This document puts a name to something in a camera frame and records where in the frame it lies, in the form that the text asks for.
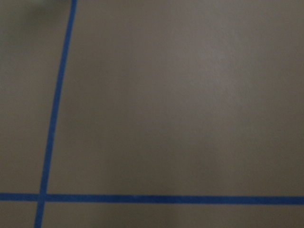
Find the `brown paper table mat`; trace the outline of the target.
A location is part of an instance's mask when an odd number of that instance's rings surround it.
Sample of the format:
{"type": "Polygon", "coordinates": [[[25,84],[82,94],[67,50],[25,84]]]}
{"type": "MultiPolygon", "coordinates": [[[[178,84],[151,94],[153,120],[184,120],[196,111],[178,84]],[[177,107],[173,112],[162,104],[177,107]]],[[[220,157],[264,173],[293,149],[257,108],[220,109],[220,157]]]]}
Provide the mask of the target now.
{"type": "Polygon", "coordinates": [[[3,228],[301,228],[301,0],[3,0],[3,228]]]}

